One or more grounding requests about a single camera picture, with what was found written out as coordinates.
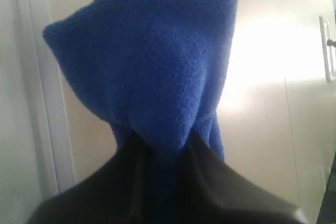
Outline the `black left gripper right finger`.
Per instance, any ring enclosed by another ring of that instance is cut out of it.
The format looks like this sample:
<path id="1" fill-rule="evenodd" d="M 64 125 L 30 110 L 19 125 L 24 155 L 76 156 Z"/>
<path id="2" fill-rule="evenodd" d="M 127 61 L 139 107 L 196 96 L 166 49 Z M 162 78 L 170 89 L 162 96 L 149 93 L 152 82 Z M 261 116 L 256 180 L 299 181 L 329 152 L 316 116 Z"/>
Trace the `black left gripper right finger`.
<path id="1" fill-rule="evenodd" d="M 190 132 L 163 223 L 301 223 L 302 210 L 250 182 Z"/>

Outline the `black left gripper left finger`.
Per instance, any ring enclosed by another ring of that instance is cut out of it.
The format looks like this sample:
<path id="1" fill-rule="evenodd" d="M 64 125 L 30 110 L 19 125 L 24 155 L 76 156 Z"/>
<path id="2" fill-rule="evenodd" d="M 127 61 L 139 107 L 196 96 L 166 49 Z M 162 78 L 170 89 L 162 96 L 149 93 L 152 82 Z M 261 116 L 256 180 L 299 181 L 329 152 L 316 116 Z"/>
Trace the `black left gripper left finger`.
<path id="1" fill-rule="evenodd" d="M 28 223 L 162 223 L 147 196 L 152 150 L 126 143 L 98 171 L 40 204 Z"/>

